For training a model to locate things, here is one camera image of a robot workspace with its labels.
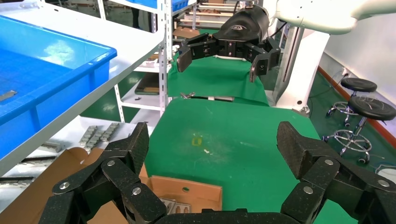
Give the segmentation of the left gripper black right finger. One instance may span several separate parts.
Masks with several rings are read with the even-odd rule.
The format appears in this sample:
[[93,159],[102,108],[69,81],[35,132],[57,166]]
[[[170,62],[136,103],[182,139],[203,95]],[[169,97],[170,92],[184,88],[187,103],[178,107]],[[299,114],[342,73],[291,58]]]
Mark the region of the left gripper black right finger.
[[337,203],[360,224],[396,221],[396,185],[354,165],[323,141],[302,136],[288,121],[279,123],[277,148],[299,181],[281,213],[312,224],[327,201]]

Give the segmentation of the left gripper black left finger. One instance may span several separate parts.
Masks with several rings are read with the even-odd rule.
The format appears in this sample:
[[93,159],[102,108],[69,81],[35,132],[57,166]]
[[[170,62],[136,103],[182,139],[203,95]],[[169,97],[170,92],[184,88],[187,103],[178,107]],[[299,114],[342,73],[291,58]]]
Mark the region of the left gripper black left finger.
[[112,202],[130,224],[154,224],[167,215],[164,203],[139,178],[149,149],[148,126],[107,145],[99,158],[54,185],[41,224],[85,224]]

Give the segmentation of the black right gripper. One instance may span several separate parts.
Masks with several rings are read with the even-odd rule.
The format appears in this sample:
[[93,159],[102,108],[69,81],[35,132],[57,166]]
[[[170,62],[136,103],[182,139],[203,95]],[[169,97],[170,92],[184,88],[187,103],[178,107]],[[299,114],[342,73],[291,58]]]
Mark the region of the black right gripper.
[[269,17],[260,6],[245,7],[230,17],[220,30],[203,33],[186,39],[178,50],[177,70],[184,72],[193,60],[214,55],[244,58],[251,63],[249,81],[279,65],[280,47],[264,35],[269,27]]

